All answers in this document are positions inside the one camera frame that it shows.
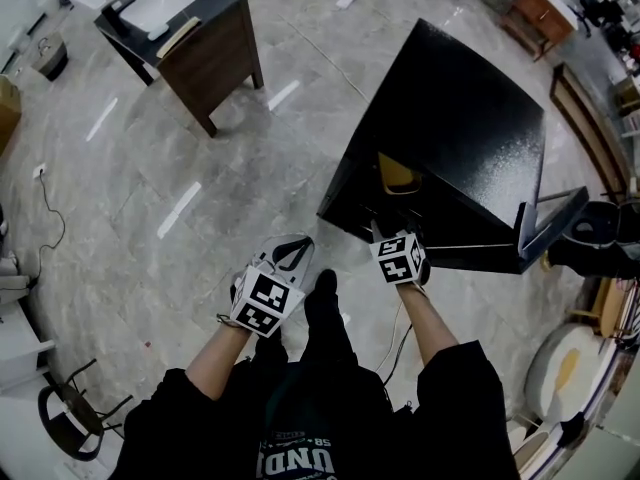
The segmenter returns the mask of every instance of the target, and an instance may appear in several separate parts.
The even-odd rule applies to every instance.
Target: power outlet
[[[38,167],[36,167],[33,170],[33,179],[34,180],[37,180],[40,177],[40,171],[42,171],[42,174],[47,172],[47,164],[40,164]]]

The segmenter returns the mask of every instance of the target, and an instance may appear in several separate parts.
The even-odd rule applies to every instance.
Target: brown wooden cabinet
[[[552,0],[515,0],[502,17],[502,26],[534,53],[534,60],[564,41],[574,30]]]

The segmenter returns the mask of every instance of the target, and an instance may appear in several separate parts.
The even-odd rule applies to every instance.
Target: black pants
[[[358,364],[335,293],[314,290],[304,301],[304,312],[309,323],[309,341],[300,362],[340,361]],[[270,338],[260,338],[252,364],[260,367],[287,363],[289,356],[280,337],[281,334],[277,332]]]

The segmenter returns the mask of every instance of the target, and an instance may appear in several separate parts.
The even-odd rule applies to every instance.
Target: white tape strip
[[[200,183],[196,181],[176,203],[176,205],[173,207],[173,210],[171,210],[171,213],[169,213],[167,218],[164,219],[164,222],[160,224],[160,227],[158,228],[158,238],[160,240],[162,240],[164,238],[164,235],[166,235],[173,227],[173,225],[178,220],[178,216],[187,207],[187,205],[191,202],[191,200],[195,197],[195,195],[200,191],[201,188],[202,185],[200,185]]]
[[[269,100],[269,110],[273,110],[280,103],[284,101],[284,99],[289,96],[293,91],[295,91],[298,87],[300,87],[300,82],[298,80],[294,80],[289,85],[287,85],[284,89],[282,89],[278,94],[276,94],[271,100]]]
[[[93,125],[93,128],[91,128],[91,131],[89,132],[89,135],[87,135],[87,138],[86,138],[87,142],[89,142],[91,139],[93,139],[93,136],[96,133],[98,133],[98,130],[102,126],[102,123],[107,118],[107,116],[111,113],[111,111],[114,108],[116,108],[117,104],[118,104],[118,98],[113,98],[113,100],[111,100],[111,103],[109,103],[109,105],[107,105],[107,108],[104,109],[104,111],[102,112],[102,115],[98,118],[96,123]]]

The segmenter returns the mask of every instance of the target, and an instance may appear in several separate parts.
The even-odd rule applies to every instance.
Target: black t-shirt
[[[519,479],[502,385],[477,342],[439,352],[420,407],[393,413],[382,381],[353,365],[234,368],[213,402],[182,370],[127,416],[113,479]]]

